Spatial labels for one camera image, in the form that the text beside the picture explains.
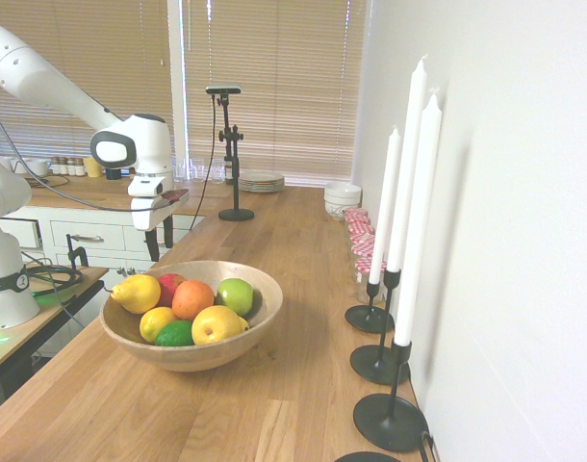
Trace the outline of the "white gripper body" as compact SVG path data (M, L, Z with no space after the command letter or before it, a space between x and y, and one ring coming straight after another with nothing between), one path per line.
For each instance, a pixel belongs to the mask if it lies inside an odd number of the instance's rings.
M165 175L136 174L128 187L131 196L132 220L140 231L151 231L175 210L163 194L172 191L174 179Z

